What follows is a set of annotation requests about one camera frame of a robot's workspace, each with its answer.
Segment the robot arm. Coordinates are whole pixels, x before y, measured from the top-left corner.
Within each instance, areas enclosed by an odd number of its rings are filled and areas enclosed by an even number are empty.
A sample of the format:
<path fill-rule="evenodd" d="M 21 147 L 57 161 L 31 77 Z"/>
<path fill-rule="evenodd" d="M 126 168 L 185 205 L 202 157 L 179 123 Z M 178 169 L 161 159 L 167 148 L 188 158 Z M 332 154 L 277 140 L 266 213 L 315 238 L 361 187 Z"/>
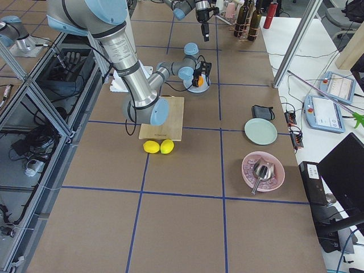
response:
<path fill-rule="evenodd" d="M 191 11 L 195 10 L 196 19 L 201 24 L 201 33 L 205 42 L 209 41 L 209 20 L 212 16 L 218 15 L 220 9 L 216 1 L 206 0 L 185 0 L 185 1 L 162 1 L 171 8 L 178 20 L 184 19 Z"/>
<path fill-rule="evenodd" d="M 209 82 L 211 63 L 206 62 L 197 44 L 184 47 L 181 62 L 162 62 L 146 77 L 137 57 L 134 39 L 128 37 L 126 1 L 48 1 L 47 19 L 51 28 L 72 35 L 91 35 L 104 47 L 118 76 L 130 96 L 123 112 L 131 122 L 162 125 L 169 112 L 168 101 L 158 94 L 170 76 L 187 81 L 188 87 Z"/>

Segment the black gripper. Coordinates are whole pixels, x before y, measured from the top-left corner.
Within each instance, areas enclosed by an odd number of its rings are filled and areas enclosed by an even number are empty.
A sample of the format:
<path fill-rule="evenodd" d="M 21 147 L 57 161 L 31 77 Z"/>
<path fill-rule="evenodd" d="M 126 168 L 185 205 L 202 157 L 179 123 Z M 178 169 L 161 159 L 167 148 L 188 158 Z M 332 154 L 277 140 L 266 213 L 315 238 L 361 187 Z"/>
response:
<path fill-rule="evenodd" d="M 201 23 L 201 32 L 204 37 L 204 41 L 209 41 L 209 29 L 206 29 L 205 23 L 208 23 L 209 19 L 220 13 L 219 8 L 207 8 L 207 9 L 199 9 L 196 10 L 196 19 L 199 23 Z"/>
<path fill-rule="evenodd" d="M 206 78 L 209 78 L 210 71 L 212 68 L 212 63 L 206 61 L 200 61 L 195 68 L 195 74 L 192 79 L 192 86 L 199 87 L 200 84 L 200 76 L 205 75 Z"/>

